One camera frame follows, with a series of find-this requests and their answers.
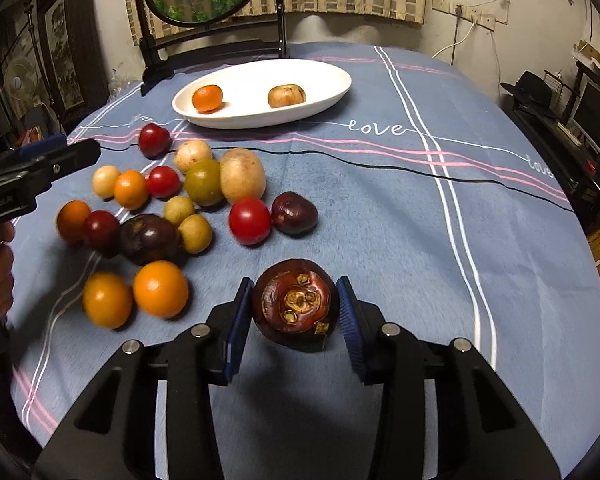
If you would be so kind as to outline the olive green round fruit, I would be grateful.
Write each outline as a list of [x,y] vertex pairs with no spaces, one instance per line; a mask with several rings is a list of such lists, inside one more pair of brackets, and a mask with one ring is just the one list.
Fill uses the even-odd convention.
[[210,208],[224,200],[221,190],[220,163],[215,159],[201,159],[187,170],[184,190],[190,199],[201,206]]

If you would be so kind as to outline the small orange tomato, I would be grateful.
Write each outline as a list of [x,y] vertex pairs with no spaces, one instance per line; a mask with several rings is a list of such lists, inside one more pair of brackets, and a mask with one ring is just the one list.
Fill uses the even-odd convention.
[[157,260],[142,266],[132,281],[137,307],[157,318],[175,318],[188,303],[189,284],[173,262]]

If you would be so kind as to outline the red cherry tomato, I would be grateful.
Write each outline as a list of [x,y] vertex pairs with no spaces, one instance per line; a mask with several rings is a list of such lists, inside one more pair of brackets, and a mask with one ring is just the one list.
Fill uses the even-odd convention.
[[168,200],[180,192],[181,180],[169,166],[155,166],[145,179],[147,193],[159,200]]
[[258,198],[241,198],[230,208],[228,226],[239,244],[260,244],[268,238],[272,230],[268,206]]

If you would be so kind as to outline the beige potato-like fruit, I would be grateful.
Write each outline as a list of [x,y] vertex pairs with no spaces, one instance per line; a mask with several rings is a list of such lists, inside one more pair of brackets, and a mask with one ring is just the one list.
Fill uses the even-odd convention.
[[221,192],[234,204],[246,197],[261,198],[266,188],[262,162],[246,148],[232,148],[220,159]]

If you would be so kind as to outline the dark red plum back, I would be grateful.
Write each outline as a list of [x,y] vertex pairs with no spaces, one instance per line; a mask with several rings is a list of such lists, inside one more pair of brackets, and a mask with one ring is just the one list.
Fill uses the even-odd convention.
[[171,133],[167,128],[150,122],[140,129],[137,143],[146,158],[155,159],[169,151],[172,144]]

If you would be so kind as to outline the dark red plum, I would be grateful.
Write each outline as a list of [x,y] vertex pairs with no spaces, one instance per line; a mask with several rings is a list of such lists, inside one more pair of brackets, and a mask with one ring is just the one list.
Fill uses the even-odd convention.
[[137,143],[146,158],[155,159],[169,151],[172,144],[171,133],[167,128],[150,122],[140,129]]
[[109,211],[94,210],[83,222],[85,243],[103,257],[112,258],[119,252],[120,222]]

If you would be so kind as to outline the small orange fruit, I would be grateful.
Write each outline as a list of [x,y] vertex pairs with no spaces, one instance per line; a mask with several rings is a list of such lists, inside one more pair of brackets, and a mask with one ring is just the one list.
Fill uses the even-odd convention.
[[143,208],[148,198],[146,180],[139,171],[122,172],[114,182],[114,200],[127,210],[134,211]]

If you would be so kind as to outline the small dark plum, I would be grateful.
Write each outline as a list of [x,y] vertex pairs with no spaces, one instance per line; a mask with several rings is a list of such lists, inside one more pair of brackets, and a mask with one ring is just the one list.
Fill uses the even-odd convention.
[[299,236],[313,230],[318,221],[314,203],[295,192],[283,192],[271,207],[272,225],[280,232]]

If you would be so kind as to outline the yellow orange round fruit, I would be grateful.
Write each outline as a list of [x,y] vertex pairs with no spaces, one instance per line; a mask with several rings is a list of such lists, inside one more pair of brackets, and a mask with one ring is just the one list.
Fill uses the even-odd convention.
[[96,326],[117,330],[131,315],[133,297],[120,275],[96,272],[84,285],[82,304],[86,316]]

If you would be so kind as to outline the pale yellow round fruit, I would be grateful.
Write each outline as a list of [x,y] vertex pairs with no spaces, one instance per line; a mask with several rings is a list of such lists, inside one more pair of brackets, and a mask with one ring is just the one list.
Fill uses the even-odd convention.
[[94,193],[102,200],[110,200],[114,197],[114,185],[121,172],[116,166],[104,165],[98,167],[92,177],[92,188]]

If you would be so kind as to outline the dark purple mangosteen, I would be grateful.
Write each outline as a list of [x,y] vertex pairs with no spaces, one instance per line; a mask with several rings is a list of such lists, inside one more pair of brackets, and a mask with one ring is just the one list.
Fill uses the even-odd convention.
[[122,223],[120,252],[138,266],[158,260],[174,262],[180,248],[178,229],[156,214],[138,214]]

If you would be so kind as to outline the large mandarin orange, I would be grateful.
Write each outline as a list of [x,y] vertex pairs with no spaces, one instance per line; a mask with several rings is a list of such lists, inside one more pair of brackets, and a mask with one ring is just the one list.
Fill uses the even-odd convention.
[[83,200],[65,203],[56,217],[59,236],[69,245],[80,244],[83,240],[83,223],[91,212],[91,207]]
[[217,84],[206,84],[192,95],[194,109],[200,114],[209,114],[223,105],[223,91]]

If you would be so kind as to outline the brown mangosteen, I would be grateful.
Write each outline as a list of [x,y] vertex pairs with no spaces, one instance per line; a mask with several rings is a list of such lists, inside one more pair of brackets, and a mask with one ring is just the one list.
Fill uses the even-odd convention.
[[297,351],[323,351],[340,311],[335,283],[316,263],[287,259],[266,269],[251,294],[254,322],[270,341]]

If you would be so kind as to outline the beige round fruit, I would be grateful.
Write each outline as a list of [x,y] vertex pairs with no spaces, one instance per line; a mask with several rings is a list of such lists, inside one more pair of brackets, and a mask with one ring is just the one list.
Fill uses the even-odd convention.
[[280,84],[268,92],[268,105],[272,108],[293,106],[306,102],[306,92],[298,84]]

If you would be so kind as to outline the small yellow longan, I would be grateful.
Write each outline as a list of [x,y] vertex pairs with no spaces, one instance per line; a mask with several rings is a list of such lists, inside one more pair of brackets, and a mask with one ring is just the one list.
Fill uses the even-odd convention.
[[204,252],[211,244],[213,231],[210,223],[201,214],[191,214],[178,226],[184,250],[189,255]]
[[195,212],[194,203],[188,196],[174,196],[164,204],[163,218],[174,226],[179,226]]

